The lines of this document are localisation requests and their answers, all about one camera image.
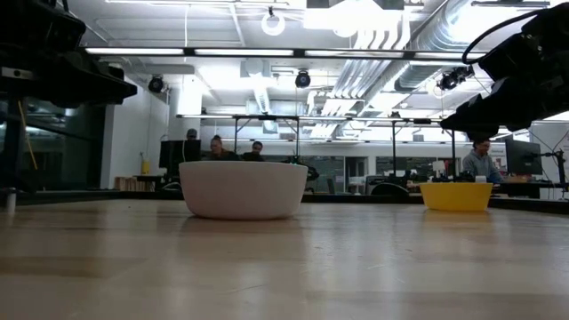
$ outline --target white bowl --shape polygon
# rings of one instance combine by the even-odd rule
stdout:
[[[295,214],[308,168],[294,164],[197,161],[180,164],[188,209],[224,220],[271,220]]]

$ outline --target person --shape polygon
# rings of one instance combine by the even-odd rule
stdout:
[[[197,139],[197,130],[194,128],[188,129],[186,132],[186,140],[192,141]]]
[[[494,166],[492,158],[488,156],[488,150],[490,150],[490,140],[475,140],[472,143],[472,150],[462,160],[462,169],[475,177],[483,175],[488,182],[500,183],[502,180],[500,171]]]
[[[263,144],[260,143],[260,141],[255,141],[252,144],[251,152],[245,152],[243,154],[243,160],[245,160],[245,161],[257,161],[257,162],[265,161],[265,159],[263,159],[263,157],[260,156],[260,152],[262,150],[263,150]]]
[[[214,161],[239,161],[239,156],[233,151],[227,151],[223,148],[223,142],[219,135],[215,135],[210,143],[212,154],[210,160]]]

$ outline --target fluorescent light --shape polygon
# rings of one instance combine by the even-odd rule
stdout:
[[[471,52],[469,53],[469,59],[478,59],[485,55],[486,53],[484,52]],[[413,57],[424,60],[460,60],[462,52],[417,52]]]
[[[85,48],[90,54],[101,55],[184,55],[183,49],[173,48]]]
[[[365,58],[365,59],[400,59],[402,52],[373,51],[373,50],[306,50],[307,57],[335,57],[335,58]]]
[[[222,116],[222,115],[177,115],[183,118],[194,118],[194,119],[233,119],[233,116]]]
[[[289,4],[287,2],[273,2],[273,1],[262,1],[262,0],[254,0],[254,1],[225,1],[225,0],[213,0],[213,1],[185,1],[185,0],[106,0],[109,4],[150,4],[150,5],[205,5],[205,6],[215,6],[215,5],[224,5],[227,6],[228,4],[234,4],[237,6],[246,6],[246,5],[266,5],[270,4],[273,6],[279,7],[287,7]]]
[[[407,93],[377,93],[370,100],[373,110],[381,112],[389,112],[394,106],[409,98],[410,94]]]
[[[283,49],[196,49],[198,56],[292,57],[293,50]]]
[[[393,121],[393,120],[401,120],[399,118],[389,118],[389,117],[355,117],[352,120],[354,121]]]
[[[543,120],[569,120],[569,111],[556,114],[554,116],[547,117]]]
[[[345,116],[299,116],[300,120],[329,120],[329,121],[345,121]]]

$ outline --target computer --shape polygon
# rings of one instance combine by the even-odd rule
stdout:
[[[166,168],[169,177],[179,176],[178,165],[183,162],[200,161],[201,140],[169,140],[160,144],[160,168]]]
[[[542,174],[541,148],[537,143],[506,140],[508,173]]]

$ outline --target table surface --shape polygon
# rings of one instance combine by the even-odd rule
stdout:
[[[182,201],[18,208],[0,220],[3,319],[562,319],[569,219],[303,204],[193,218]]]

